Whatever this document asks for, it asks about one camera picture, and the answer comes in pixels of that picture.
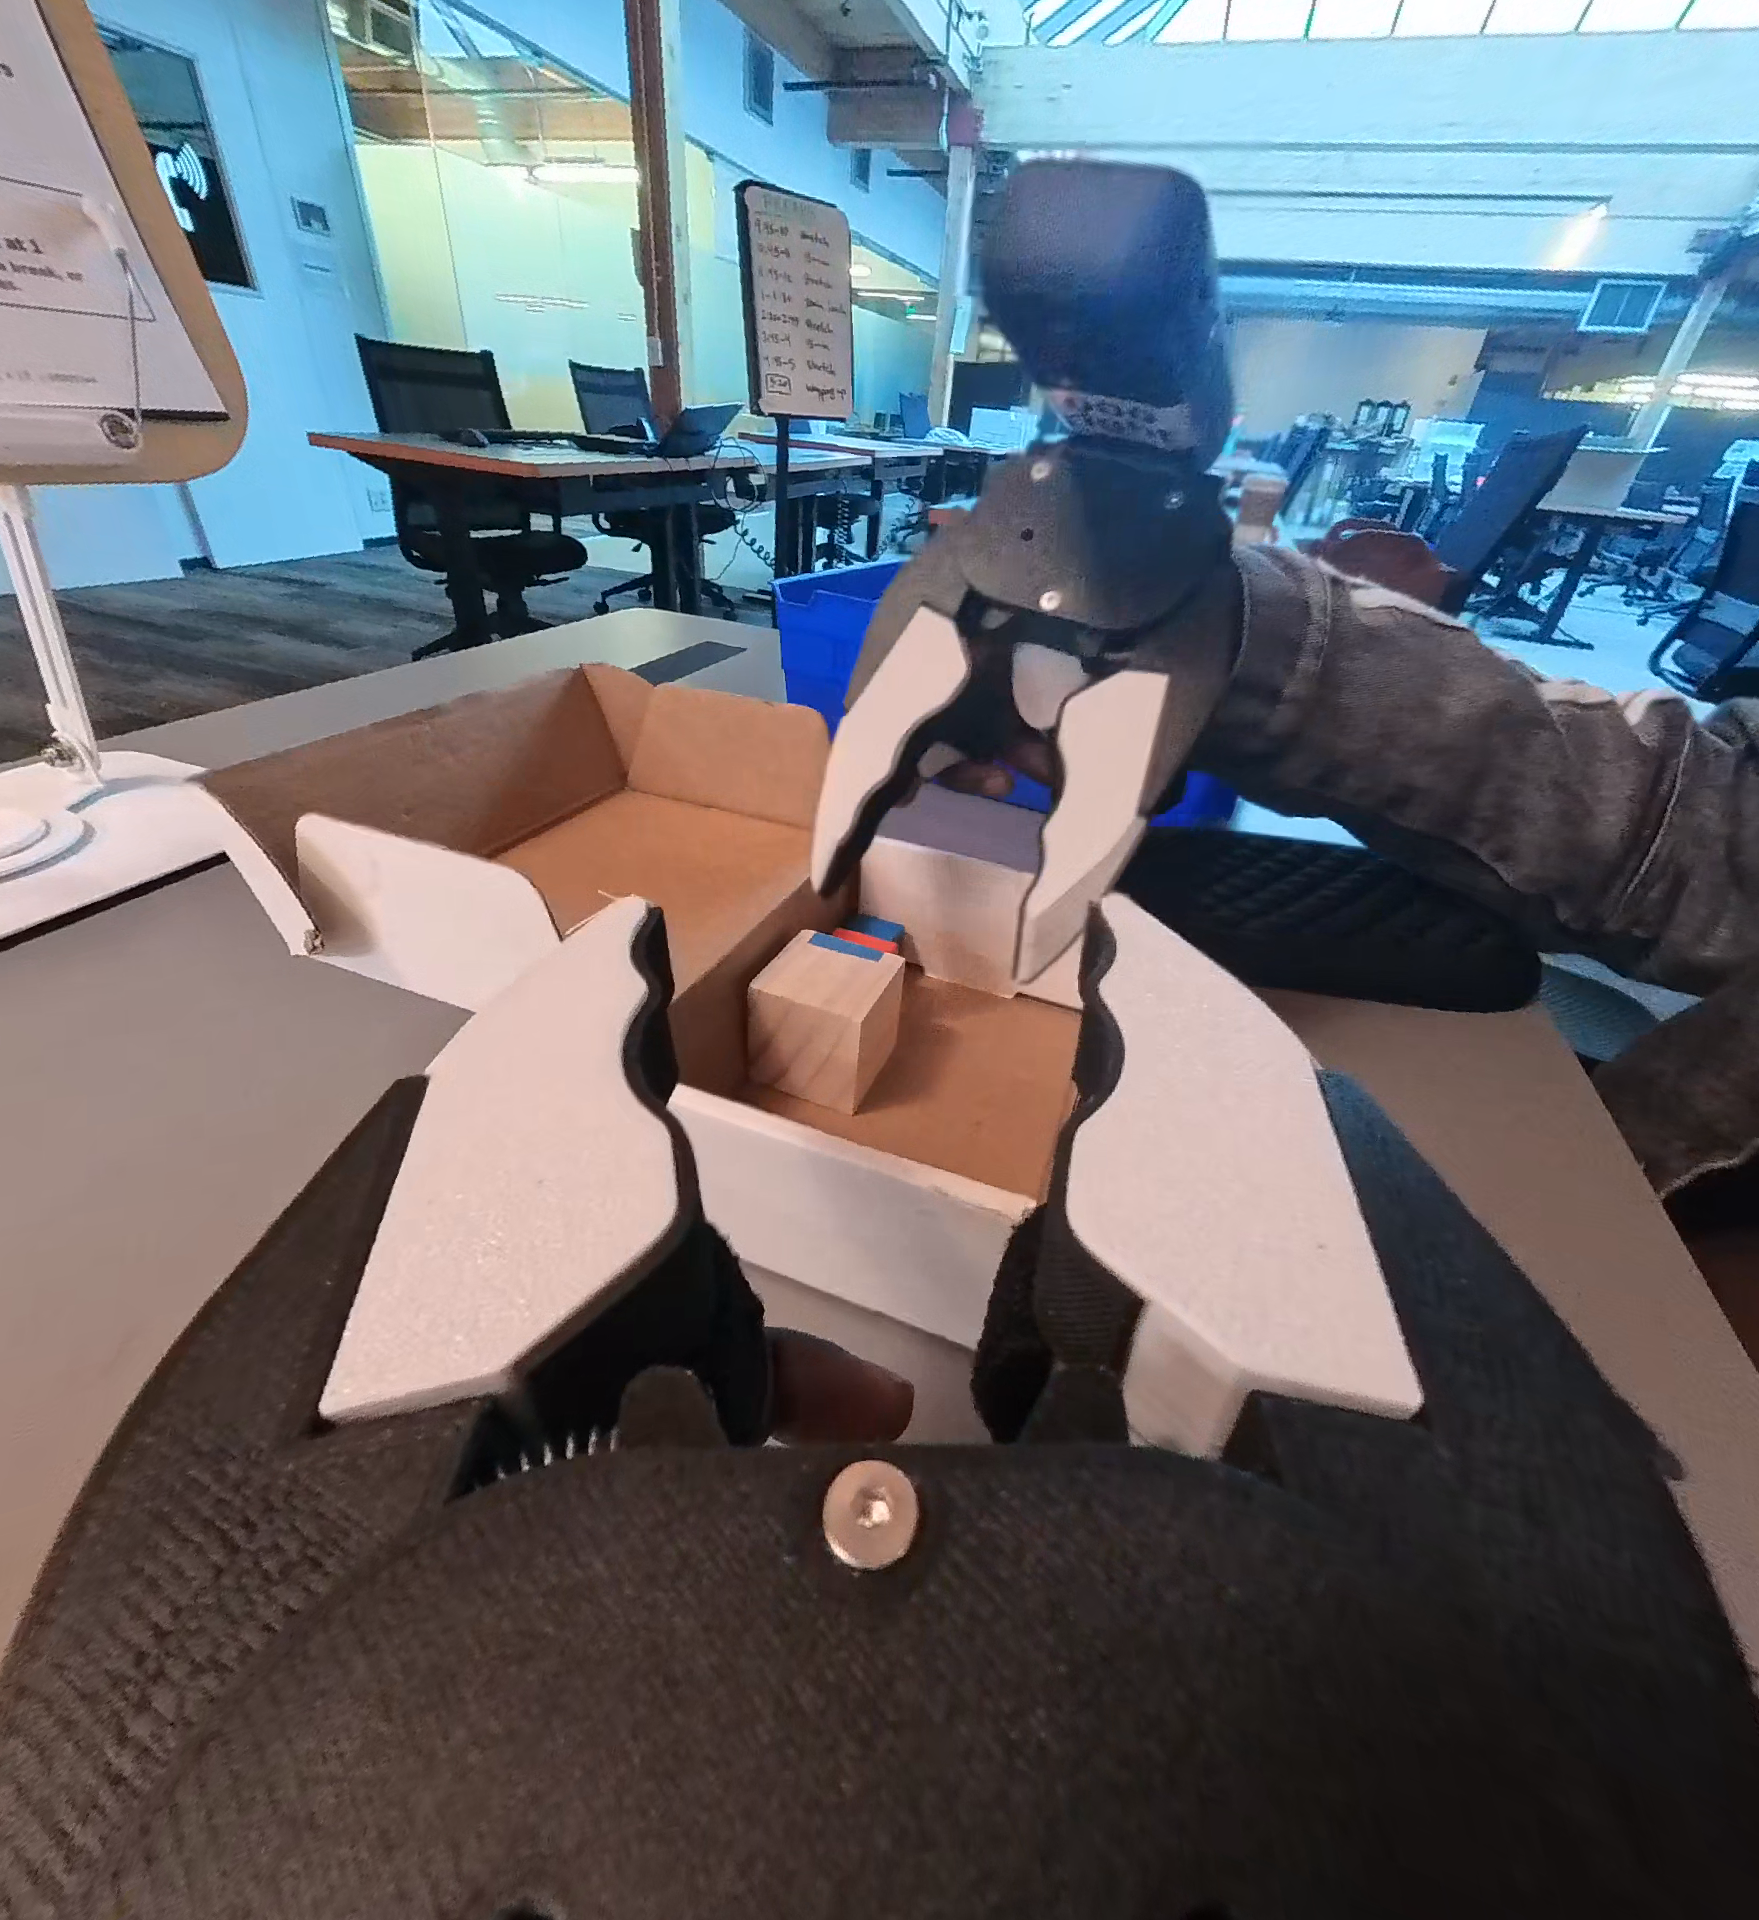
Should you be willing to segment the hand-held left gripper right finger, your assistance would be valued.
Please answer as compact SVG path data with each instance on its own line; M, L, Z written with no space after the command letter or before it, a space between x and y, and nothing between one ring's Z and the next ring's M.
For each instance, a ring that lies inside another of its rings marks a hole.
M1251 1394L1395 1421L1423 1394L1319 1066L1123 894L1083 939L1079 1100L1049 1226L1121 1289L1135 1445L1217 1458Z

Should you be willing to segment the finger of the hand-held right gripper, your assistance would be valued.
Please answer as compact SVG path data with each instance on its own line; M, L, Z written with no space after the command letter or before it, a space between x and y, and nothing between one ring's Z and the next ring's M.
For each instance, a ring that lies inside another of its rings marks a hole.
M909 614L863 690L843 711L817 790L809 882L841 890L877 831L919 780L925 753L957 755L971 730L973 660L955 620Z
M1011 650L1011 693L1017 716L1049 742L1057 773L1017 913L1011 975L1025 988L1083 935L1143 836L1147 805L1171 776L1159 749L1171 679L1137 665L1093 675L1083 660L1023 639Z

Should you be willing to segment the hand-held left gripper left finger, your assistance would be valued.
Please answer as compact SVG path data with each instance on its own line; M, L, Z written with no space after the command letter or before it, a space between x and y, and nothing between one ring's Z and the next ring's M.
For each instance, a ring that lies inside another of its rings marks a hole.
M621 895L433 1059L315 1409L399 1417L523 1385L699 1218L667 927Z

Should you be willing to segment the blue plastic bin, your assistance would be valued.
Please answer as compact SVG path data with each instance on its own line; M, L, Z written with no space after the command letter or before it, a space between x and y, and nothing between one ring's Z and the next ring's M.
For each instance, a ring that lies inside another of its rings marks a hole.
M847 705L851 670L873 611L903 567L879 557L833 569L779 578L771 586L787 702L815 709L829 733ZM1227 828L1237 794L1207 773L1185 773L1171 805L1153 814L1153 828Z

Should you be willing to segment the cardboard box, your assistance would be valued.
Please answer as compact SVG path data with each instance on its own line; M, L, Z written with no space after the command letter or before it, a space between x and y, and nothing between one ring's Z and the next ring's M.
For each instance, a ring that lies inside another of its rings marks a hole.
M1039 1201L1081 1024L1071 945L1009 958L1039 828L929 785L809 885L823 719L561 667L205 773L295 951L465 1011L621 897L661 912L701 1203L741 1262L971 1348ZM747 988L803 932L901 925L895 1044L853 1113L747 1075Z

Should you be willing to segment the plain wooden cube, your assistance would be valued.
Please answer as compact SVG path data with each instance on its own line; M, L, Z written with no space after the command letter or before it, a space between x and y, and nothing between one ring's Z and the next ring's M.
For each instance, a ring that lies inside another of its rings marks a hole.
M793 933L747 986L747 1078L851 1116L891 1059L903 1007L903 958L861 961Z

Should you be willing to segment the person's right forearm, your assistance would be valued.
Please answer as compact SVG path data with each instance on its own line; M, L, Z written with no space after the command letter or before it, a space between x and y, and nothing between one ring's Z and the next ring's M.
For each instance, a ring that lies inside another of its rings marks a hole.
M1548 679L1411 598L1235 556L1241 635L1197 763L1690 1003L1592 1072L1654 1192L1759 1216L1759 702Z

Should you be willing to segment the wooden office desk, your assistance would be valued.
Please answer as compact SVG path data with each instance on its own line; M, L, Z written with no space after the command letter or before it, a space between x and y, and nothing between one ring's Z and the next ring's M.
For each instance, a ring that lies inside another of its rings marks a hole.
M717 506L721 481L739 490L771 490L777 528L789 528L789 510L817 496L853 499L865 514L877 496L877 463L853 451L793 449L785 463L767 463L765 443L719 448L703 458L667 460L643 451L585 449L571 443L457 443L435 435L379 432L321 432L307 435L317 449L339 451L389 480L393 516L401 533L409 520L401 494L429 503L439 562L453 609L453 627L425 647L425 655L481 647L501 635L487 603L473 512L485 494L515 498L555 520L639 516L651 554L651 606L693 614L701 603L701 543L697 512Z

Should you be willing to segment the person's right hand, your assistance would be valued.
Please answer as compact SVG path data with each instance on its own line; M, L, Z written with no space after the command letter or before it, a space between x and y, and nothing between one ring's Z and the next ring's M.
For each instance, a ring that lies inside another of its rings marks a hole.
M1043 733L1019 736L985 757L951 761L935 780L963 796L1045 810L1059 781L1059 757Z

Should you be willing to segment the person's left hand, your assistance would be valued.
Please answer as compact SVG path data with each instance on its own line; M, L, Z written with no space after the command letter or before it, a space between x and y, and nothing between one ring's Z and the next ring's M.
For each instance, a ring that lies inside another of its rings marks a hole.
M907 1377L809 1331L767 1333L769 1434L781 1444L889 1444L915 1411Z

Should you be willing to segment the black textured pad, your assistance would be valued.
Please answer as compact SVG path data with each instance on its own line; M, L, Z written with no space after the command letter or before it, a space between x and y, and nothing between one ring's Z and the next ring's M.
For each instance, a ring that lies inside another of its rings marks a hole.
M1540 986L1500 916L1355 845L1151 828L1117 890L1261 994L1502 1014Z

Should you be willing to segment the brown chair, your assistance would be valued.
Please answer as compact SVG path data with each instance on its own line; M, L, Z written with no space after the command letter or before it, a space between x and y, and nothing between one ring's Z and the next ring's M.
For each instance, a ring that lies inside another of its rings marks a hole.
M1347 578L1369 581L1434 609L1444 609L1458 579L1419 533L1371 517L1343 517L1299 552Z

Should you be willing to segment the whiteboard on stand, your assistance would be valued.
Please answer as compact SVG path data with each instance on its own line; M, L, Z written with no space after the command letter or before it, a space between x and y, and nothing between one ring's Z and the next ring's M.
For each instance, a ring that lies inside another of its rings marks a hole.
M759 178L733 189L747 405L773 420L773 571L797 569L793 424L853 412L851 236L845 212Z

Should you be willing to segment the white sign stand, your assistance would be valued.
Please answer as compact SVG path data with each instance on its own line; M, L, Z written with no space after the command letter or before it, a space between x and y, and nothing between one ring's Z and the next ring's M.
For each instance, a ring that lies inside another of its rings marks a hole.
M289 882L207 791L199 767L97 744L21 486L0 486L0 550L51 730L37 760L0 769L0 945L225 858L289 950L315 950Z

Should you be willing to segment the black phone icon sign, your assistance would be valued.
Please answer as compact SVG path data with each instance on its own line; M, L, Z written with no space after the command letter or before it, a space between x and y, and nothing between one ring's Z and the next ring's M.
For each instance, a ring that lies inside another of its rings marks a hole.
M115 29L113 63L161 189L209 286L257 289L197 63Z

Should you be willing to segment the wooden sign board with paper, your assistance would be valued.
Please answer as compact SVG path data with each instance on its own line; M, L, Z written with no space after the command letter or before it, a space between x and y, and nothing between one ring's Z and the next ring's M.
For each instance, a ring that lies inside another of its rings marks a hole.
M245 379L85 3L0 1L0 484L191 481Z

